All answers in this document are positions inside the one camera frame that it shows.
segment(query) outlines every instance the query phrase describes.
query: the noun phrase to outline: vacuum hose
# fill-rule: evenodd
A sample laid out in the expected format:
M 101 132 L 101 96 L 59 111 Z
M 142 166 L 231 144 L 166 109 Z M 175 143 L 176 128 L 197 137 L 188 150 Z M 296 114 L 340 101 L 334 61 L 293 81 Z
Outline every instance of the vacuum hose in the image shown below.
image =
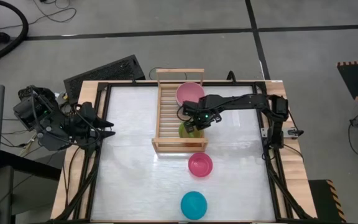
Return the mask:
M 16 39 L 14 39 L 9 45 L 7 45 L 2 50 L 0 50 L 0 58 L 1 58 L 6 54 L 8 54 L 9 52 L 11 52 L 13 49 L 15 49 L 21 42 L 23 42 L 23 40 L 27 38 L 27 34 L 29 33 L 29 22 L 27 21 L 23 13 L 20 12 L 20 10 L 18 10 L 13 5 L 4 1 L 0 1 L 0 6 L 7 7 L 8 9 L 14 11 L 20 17 L 20 20 L 23 23 L 23 29 L 22 32 L 19 34 L 19 36 Z

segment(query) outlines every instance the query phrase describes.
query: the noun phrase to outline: wooden table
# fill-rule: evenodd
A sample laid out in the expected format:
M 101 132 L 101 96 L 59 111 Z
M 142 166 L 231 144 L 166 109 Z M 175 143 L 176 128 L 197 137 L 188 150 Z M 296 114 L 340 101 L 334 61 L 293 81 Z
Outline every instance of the wooden table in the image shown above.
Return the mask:
M 179 82 L 190 82 L 191 80 L 177 80 Z M 81 89 L 80 99 L 78 101 L 79 104 L 84 102 L 92 102 L 94 104 L 96 98 L 96 90 L 99 82 L 110 82 L 110 83 L 131 83 L 132 81 L 85 81 L 83 82 L 83 86 Z M 150 80 L 140 80 L 138 83 L 156 83 L 157 81 Z M 231 82 L 230 80 L 206 80 L 206 82 Z M 238 80 L 237 82 L 261 82 L 260 80 Z M 283 97 L 287 97 L 285 93 L 284 84 L 282 81 L 269 80 L 265 81 L 267 87 L 267 94 L 269 95 L 279 95 Z M 102 92 L 101 102 L 98 108 L 98 115 L 101 116 L 103 111 L 104 99 L 106 93 Z M 293 121 L 289 118 L 284 124 L 283 127 L 291 128 L 294 127 Z M 300 147 L 298 140 L 294 139 L 285 139 L 284 143 L 290 147 L 295 148 L 300 152 Z M 66 174 L 68 173 L 68 168 L 70 165 L 71 158 L 73 157 L 77 147 L 72 146 L 67 149 L 65 156 L 65 170 Z M 311 215 L 312 217 L 317 217 L 316 210 L 314 208 L 313 198 L 311 196 L 310 187 L 308 183 L 308 178 L 305 171 L 305 166 L 303 164 L 302 158 L 287 147 L 284 147 L 280 150 L 281 160 L 283 164 L 283 170 L 287 182 L 288 190 L 294 196 L 295 200 L 302 206 L 306 213 Z M 81 170 L 83 167 L 84 161 L 84 151 L 79 150 L 76 156 L 73 159 L 71 165 L 71 174 L 70 174 L 70 188 L 68 189 L 68 199 L 69 201 L 74 197 L 78 190 L 78 185 L 80 182 Z M 90 160 L 89 169 L 93 163 L 93 158 Z M 53 205 L 53 210 L 51 214 L 51 218 L 55 218 L 61 214 L 61 212 L 65 208 L 65 181 L 63 179 L 63 172 L 60 176 L 60 181 L 58 185 L 58 189 L 56 192 L 55 203 Z M 81 204 L 80 218 L 85 217 L 85 210 L 88 203 L 88 192 L 89 189 L 85 192 L 83 196 L 83 201 Z M 282 217 L 287 217 L 284 206 L 284 199 L 281 194 L 281 191 L 277 188 L 278 195 L 278 203 L 280 207 L 280 212 Z

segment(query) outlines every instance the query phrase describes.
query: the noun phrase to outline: blue bowl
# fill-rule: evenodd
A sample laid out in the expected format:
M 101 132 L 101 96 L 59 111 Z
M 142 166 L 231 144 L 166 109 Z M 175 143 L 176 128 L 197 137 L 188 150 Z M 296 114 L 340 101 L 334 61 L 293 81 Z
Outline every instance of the blue bowl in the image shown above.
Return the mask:
M 183 196 L 180 203 L 181 212 L 191 220 L 202 218 L 206 213 L 207 207 L 204 195 L 199 192 L 188 192 Z

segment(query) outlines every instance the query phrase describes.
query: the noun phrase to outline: pink bowl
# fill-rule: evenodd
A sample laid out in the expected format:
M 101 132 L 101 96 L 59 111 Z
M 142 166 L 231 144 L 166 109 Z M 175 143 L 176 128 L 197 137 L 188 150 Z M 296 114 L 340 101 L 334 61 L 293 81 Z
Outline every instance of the pink bowl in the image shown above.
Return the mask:
M 177 88 L 177 103 L 179 106 L 184 101 L 198 102 L 198 100 L 205 96 L 203 87 L 197 83 L 184 83 Z
M 197 177 L 205 177 L 212 171 L 212 159 L 205 153 L 198 152 L 189 159 L 189 170 Z

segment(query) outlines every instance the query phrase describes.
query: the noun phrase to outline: light pink bowl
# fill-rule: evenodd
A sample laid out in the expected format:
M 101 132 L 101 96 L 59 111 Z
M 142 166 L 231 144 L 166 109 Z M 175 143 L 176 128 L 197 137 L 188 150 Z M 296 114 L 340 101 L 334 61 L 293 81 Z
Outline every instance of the light pink bowl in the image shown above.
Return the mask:
M 198 102 L 201 97 L 204 97 L 204 89 L 197 83 L 184 83 L 177 88 L 177 103 L 179 106 L 184 101 Z

